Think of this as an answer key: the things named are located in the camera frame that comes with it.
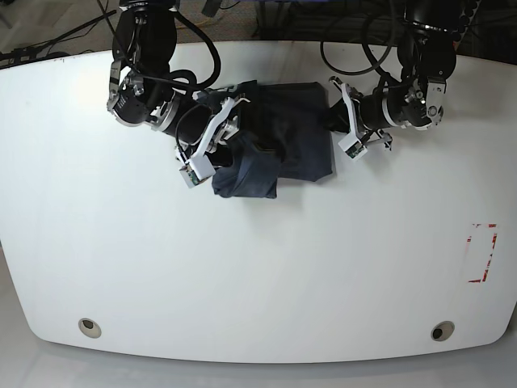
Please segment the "dark blue T-shirt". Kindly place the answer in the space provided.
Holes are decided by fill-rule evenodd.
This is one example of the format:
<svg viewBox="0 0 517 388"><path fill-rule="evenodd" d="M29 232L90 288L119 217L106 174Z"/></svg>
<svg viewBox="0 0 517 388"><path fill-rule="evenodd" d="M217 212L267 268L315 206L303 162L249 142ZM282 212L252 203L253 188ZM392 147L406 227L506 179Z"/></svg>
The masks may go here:
<svg viewBox="0 0 517 388"><path fill-rule="evenodd" d="M201 101L214 106L227 97L244 102L231 113L238 131L214 162L216 195L274 199L279 179L317 182L332 174L331 135L323 124L329 105L320 83L248 81L213 90Z"/></svg>

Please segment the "red tape rectangle marking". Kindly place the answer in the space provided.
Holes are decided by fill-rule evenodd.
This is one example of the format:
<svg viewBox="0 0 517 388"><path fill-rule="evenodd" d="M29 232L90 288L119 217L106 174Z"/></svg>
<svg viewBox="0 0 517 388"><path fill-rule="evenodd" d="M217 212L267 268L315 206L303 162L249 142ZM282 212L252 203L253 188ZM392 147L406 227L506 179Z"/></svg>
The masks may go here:
<svg viewBox="0 0 517 388"><path fill-rule="evenodd" d="M497 224L472 224L468 233L464 258L464 277L468 284L486 282L497 239Z"/></svg>

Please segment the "black tripod bar on floor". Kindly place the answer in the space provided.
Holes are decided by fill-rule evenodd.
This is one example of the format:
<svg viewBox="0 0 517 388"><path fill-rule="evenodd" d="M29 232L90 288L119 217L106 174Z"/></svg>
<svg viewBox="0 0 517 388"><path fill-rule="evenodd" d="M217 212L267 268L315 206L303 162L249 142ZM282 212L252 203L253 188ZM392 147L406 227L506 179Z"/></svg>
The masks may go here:
<svg viewBox="0 0 517 388"><path fill-rule="evenodd" d="M67 57L68 53L51 53L51 50L60 43L87 36L94 27L105 21L106 18L103 15L100 15L50 40L45 40L20 48L13 48L8 53L1 53L1 69L3 70L19 65L45 61L53 59L54 57Z"/></svg>

